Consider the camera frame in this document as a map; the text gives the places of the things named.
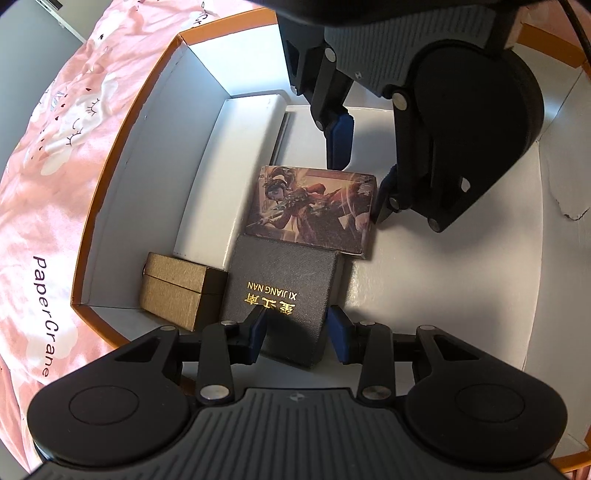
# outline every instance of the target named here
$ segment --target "black gift box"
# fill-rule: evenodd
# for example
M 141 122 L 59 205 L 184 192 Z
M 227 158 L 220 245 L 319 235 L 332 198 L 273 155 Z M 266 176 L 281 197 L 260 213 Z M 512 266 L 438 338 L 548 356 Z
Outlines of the black gift box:
M 272 309 L 262 352 L 310 367 L 324 351 L 326 310 L 336 301 L 341 272 L 336 251 L 241 235 L 222 320 L 242 322 L 256 304 Z

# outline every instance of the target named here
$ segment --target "black circular disc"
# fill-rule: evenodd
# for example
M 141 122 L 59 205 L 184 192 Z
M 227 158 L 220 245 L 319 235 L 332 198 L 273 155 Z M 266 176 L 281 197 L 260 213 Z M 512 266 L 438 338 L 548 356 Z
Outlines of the black circular disc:
M 131 390 L 114 385 L 99 385 L 78 392 L 70 402 L 74 418 L 88 425 L 111 425 L 131 417 L 139 407 L 139 398 Z
M 111 365 L 91 364 L 33 398 L 28 425 L 49 458 L 88 467 L 122 465 L 166 447 L 185 427 L 190 409 L 177 385 L 142 363 Z
M 552 388 L 496 359 L 447 362 L 411 389 L 405 415 L 445 457 L 492 469 L 546 458 L 566 427 Z

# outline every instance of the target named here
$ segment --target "box lid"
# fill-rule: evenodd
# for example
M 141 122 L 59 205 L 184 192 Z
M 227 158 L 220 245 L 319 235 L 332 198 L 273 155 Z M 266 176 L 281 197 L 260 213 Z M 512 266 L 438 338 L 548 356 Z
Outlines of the box lid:
M 205 294 L 223 294 L 228 274 L 222 270 L 165 257 L 154 252 L 148 254 L 144 275 L 164 280 L 191 291 Z

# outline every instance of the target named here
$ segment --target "chinese characters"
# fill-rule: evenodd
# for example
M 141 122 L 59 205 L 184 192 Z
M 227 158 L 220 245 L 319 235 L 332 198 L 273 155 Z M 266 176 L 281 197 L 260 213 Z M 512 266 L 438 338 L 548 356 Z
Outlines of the chinese characters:
M 281 313 L 284 313 L 285 315 L 291 315 L 292 313 L 294 313 L 294 307 L 296 306 L 296 304 L 294 304 L 294 303 L 287 303 L 285 301 L 280 301 L 279 302 L 280 306 L 278 307 L 276 300 L 262 297 L 261 302 L 259 303 L 259 298 L 260 298 L 260 295 L 253 295 L 252 293 L 248 293 L 246 295 L 246 298 L 244 299 L 244 301 L 249 303 L 250 305 L 258 305 L 258 304 L 263 305 L 266 309 L 277 308 Z

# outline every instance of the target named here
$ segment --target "pink bedsheet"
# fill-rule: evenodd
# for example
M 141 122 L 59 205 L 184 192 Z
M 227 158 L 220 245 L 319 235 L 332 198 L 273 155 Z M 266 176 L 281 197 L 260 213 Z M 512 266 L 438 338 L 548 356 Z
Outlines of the pink bedsheet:
M 110 347 L 70 307 L 90 201 L 119 127 L 179 32 L 250 10 L 242 0 L 114 0 L 31 115 L 0 182 L 0 439 L 39 465 L 27 407 Z

